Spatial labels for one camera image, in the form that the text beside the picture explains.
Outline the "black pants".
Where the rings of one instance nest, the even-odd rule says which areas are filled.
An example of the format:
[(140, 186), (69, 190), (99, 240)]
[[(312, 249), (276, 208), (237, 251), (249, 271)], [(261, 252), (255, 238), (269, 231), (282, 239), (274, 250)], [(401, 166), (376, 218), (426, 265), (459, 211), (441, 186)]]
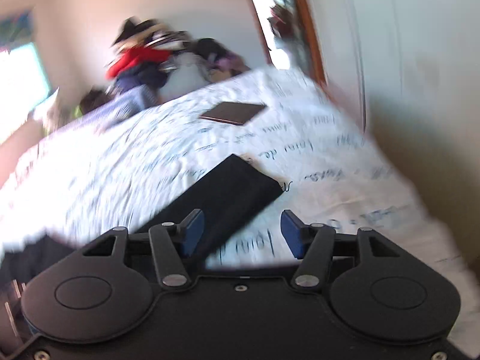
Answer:
[[(281, 194), (276, 180), (232, 154), (135, 232), (147, 233), (154, 225), (164, 222), (179, 223), (194, 209), (201, 210), (203, 234), (193, 256), (187, 259), (189, 265), (195, 266)], [(76, 249), (71, 241), (43, 235), (19, 251), (7, 251), (1, 261), (1, 285), (11, 281), (27, 283)]]

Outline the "white script-print quilt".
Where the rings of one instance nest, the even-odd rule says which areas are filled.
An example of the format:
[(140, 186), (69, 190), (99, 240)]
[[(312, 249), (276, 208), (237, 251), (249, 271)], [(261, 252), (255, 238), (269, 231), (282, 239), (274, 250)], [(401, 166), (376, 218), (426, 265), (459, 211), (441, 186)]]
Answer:
[[(221, 102), (267, 108), (242, 126), (199, 119)], [(461, 296), (450, 341), (479, 354), (479, 285), (413, 185), (302, 72), (258, 69), (142, 111), (106, 131), (75, 122), (20, 159), (1, 188), (1, 252), (43, 235), (84, 245), (136, 231), (214, 166), (237, 155), (276, 180), (272, 205), (208, 257), (210, 268), (293, 261), (280, 215), (340, 233), (373, 228), (448, 278)]]

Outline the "navy folded clothes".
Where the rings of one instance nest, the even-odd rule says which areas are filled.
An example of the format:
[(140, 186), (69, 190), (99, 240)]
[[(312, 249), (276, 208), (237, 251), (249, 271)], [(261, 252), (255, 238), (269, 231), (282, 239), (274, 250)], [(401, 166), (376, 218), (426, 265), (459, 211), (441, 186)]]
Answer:
[(115, 78), (115, 88), (119, 93), (128, 92), (138, 86), (147, 86), (152, 90), (164, 87), (168, 73), (160, 70), (156, 63), (141, 63), (127, 68)]

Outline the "dark tablet on bed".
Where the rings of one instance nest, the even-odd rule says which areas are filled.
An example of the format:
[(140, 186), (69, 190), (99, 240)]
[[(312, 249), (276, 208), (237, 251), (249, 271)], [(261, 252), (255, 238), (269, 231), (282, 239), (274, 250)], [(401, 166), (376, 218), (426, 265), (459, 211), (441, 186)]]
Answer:
[(241, 102), (221, 102), (208, 111), (202, 113), (199, 119), (214, 121), (217, 123), (242, 126), (253, 119), (258, 113), (267, 108), (263, 104), (251, 104)]

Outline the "grey clothes bundle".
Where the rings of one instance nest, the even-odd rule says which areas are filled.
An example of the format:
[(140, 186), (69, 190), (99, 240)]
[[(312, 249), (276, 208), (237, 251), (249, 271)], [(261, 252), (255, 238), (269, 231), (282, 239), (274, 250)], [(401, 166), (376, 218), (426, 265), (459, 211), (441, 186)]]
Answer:
[(162, 102), (168, 102), (210, 85), (208, 74), (200, 56), (184, 53), (174, 58), (176, 70), (168, 76), (159, 90)]

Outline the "window with teal frame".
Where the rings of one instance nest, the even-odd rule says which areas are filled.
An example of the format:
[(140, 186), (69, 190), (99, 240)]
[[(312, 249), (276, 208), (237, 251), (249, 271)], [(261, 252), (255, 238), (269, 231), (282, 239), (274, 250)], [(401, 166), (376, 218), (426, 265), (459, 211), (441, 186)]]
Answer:
[(50, 83), (33, 42), (1, 51), (1, 143), (50, 93)]

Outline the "red jacket on pile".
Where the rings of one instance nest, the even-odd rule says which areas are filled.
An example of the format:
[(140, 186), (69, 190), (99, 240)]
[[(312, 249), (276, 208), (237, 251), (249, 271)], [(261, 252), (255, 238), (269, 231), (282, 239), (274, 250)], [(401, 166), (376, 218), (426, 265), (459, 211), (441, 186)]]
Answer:
[(169, 59), (171, 54), (170, 50), (143, 46), (126, 49), (106, 70), (106, 78), (112, 80), (124, 70), (134, 68), (141, 63), (163, 63)]

